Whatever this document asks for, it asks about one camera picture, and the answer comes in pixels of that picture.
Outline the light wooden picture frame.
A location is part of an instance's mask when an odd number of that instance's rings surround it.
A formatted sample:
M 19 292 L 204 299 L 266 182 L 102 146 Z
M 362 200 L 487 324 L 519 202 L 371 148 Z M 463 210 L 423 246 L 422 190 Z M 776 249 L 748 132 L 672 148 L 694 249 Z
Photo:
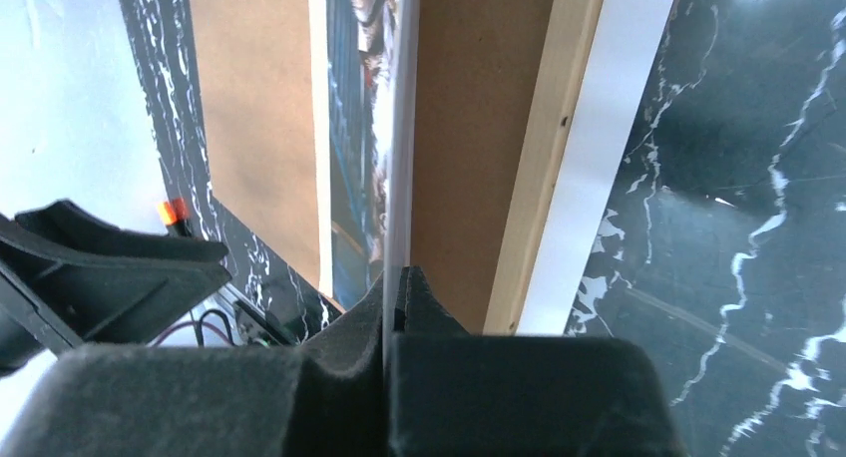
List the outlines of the light wooden picture frame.
M 553 0 L 483 332 L 516 332 L 604 0 Z

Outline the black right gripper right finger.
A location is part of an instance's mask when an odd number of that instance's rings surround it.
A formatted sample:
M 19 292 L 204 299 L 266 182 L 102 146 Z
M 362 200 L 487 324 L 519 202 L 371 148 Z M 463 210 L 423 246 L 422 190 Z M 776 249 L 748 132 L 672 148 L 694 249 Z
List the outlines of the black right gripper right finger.
M 387 343 L 392 456 L 681 456 L 656 370 L 612 337 L 474 335 L 407 267 Z

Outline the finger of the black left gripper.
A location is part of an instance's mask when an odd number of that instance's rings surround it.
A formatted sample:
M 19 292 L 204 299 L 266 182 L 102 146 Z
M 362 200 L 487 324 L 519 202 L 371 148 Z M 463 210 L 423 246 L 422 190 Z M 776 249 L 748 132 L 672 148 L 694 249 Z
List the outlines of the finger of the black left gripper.
M 1 219 L 1 372 L 147 343 L 231 280 L 225 244 L 115 227 L 69 200 Z

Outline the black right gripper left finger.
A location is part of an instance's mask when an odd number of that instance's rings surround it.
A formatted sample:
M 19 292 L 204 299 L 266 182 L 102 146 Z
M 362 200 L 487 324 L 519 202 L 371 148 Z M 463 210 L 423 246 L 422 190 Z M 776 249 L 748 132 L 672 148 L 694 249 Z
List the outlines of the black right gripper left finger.
M 5 456 L 381 456 L 383 286 L 298 346 L 63 354 Z

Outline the white mat board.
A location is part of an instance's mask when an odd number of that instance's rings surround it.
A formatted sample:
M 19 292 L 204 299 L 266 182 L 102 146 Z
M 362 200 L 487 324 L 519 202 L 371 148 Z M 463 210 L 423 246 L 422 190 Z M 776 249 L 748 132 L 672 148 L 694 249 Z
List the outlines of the white mat board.
M 673 0 L 603 0 L 517 331 L 561 335 Z

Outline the brown backing board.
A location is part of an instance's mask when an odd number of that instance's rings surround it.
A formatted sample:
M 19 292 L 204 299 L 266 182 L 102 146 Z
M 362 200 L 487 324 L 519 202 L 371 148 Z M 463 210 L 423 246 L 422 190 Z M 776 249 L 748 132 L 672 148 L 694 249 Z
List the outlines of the brown backing board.
M 411 260 L 482 330 L 553 0 L 421 0 Z M 190 0 L 213 195 L 319 275 L 307 0 Z

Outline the cat and books photo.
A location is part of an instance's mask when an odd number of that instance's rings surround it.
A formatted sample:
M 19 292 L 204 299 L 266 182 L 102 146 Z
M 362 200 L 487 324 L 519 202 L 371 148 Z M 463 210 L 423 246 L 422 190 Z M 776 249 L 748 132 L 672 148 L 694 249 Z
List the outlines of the cat and books photo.
M 343 310 L 410 253 L 420 0 L 308 0 L 319 290 Z

